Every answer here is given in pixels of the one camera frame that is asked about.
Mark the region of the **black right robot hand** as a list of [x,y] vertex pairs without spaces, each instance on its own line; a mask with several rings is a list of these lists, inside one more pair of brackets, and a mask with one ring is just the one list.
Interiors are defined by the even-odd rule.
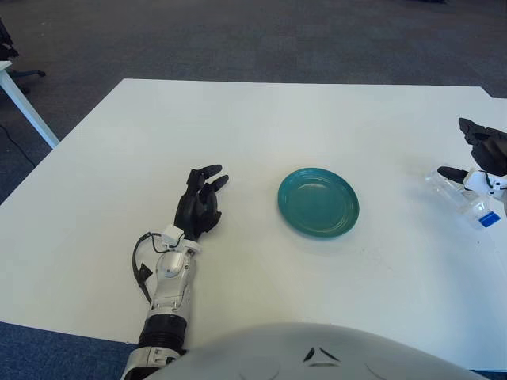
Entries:
[[444,178],[462,184],[466,189],[495,192],[506,189],[506,133],[484,127],[460,117],[459,129],[471,146],[471,156],[479,169],[456,169],[440,166],[437,172]]

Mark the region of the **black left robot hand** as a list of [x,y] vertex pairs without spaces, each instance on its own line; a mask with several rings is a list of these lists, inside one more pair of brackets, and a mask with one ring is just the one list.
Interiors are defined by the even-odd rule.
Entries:
[[186,181],[186,191],[177,205],[174,225],[184,232],[185,239],[198,241],[219,222],[222,213],[218,211],[216,193],[228,182],[229,176],[222,175],[213,182],[208,179],[221,172],[221,165],[192,169]]

